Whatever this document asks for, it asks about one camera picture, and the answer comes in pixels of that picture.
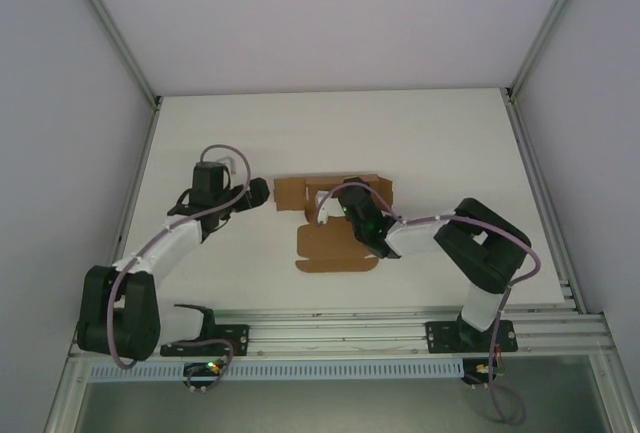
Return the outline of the brown cardboard paper box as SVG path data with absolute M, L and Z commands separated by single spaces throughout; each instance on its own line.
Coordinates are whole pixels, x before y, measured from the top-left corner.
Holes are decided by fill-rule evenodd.
M 393 205 L 393 182 L 376 174 L 363 176 L 294 176 L 274 180 L 274 198 L 279 212 L 299 211 L 305 220 L 297 229 L 296 267 L 305 273 L 366 272 L 377 266 L 379 258 L 359 243 L 345 215 L 330 218 L 325 225 L 316 223 L 315 195 L 329 191 L 337 198 L 343 181 L 360 177 L 377 192 L 376 203 L 385 214 Z

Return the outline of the circuit board with green light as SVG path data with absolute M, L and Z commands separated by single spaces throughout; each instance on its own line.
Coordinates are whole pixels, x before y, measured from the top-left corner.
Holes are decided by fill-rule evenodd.
M 191 393 L 206 393 L 219 383 L 227 368 L 225 358 L 204 363 L 187 363 L 183 371 L 184 384 Z

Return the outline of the circuit board with orange connector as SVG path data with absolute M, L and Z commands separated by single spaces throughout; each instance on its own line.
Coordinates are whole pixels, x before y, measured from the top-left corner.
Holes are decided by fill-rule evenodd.
M 472 358 L 464 359 L 463 363 L 463 376 L 462 381 L 469 385 L 472 389 L 477 386 L 483 386 L 485 389 L 489 389 L 489 362 L 487 359 Z M 504 360 L 501 356 L 498 356 L 493 360 L 493 380 L 503 376 L 505 372 Z

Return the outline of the aluminium table side rail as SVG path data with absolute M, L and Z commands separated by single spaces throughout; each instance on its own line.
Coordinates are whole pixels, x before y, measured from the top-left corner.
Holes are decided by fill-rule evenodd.
M 556 214 L 541 164 L 517 101 L 512 98 L 509 88 L 501 88 L 500 93 L 541 218 L 556 272 L 561 280 L 565 280 L 568 283 L 573 299 L 576 302 L 576 309 L 580 314 L 603 316 L 604 311 L 602 309 L 591 308 L 586 301 L 586 296 L 582 291 L 560 227 L 559 218 Z
M 118 219 L 114 243 L 107 259 L 108 266 L 123 256 L 163 102 L 164 96 L 157 96 L 155 98 L 154 109 L 144 135 L 143 143 L 136 157 L 133 176 L 127 187 L 123 209 Z

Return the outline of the aluminium mounting rail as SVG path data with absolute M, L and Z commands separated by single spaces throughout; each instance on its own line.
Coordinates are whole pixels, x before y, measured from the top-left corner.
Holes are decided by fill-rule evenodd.
M 219 324 L 249 326 L 249 359 L 426 357 L 425 324 L 453 320 L 451 309 L 374 311 L 222 311 Z M 611 354 L 614 340 L 602 314 L 567 308 L 511 309 L 516 356 Z

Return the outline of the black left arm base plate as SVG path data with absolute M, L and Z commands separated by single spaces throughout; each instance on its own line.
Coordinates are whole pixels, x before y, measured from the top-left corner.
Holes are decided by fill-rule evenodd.
M 179 340 L 162 345 L 163 357 L 223 356 L 233 350 L 234 356 L 245 356 L 249 344 L 249 326 L 222 324 L 205 328 L 192 340 Z

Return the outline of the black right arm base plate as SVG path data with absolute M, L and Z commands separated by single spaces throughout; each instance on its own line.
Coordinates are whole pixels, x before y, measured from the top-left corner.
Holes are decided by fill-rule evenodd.
M 493 327 L 480 332 L 463 321 L 430 321 L 425 323 L 427 347 L 430 353 L 488 353 Z M 498 325 L 496 346 L 502 352 L 518 350 L 513 323 L 501 320 Z

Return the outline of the aluminium frame post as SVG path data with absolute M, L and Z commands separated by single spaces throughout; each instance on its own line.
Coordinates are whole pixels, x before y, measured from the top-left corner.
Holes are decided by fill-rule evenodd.
M 552 0 L 513 80 L 504 89 L 505 97 L 509 103 L 514 103 L 523 91 L 528 78 L 546 51 L 548 43 L 553 38 L 571 2 L 572 0 Z
M 131 76 L 137 88 L 145 98 L 146 102 L 156 111 L 158 104 L 161 102 L 159 96 L 155 93 L 138 60 L 135 58 L 133 51 L 127 43 L 121 29 L 117 25 L 109 7 L 105 0 L 85 0 L 90 10 L 96 16 L 101 28 L 112 43 L 116 53 L 122 60 L 125 69 Z

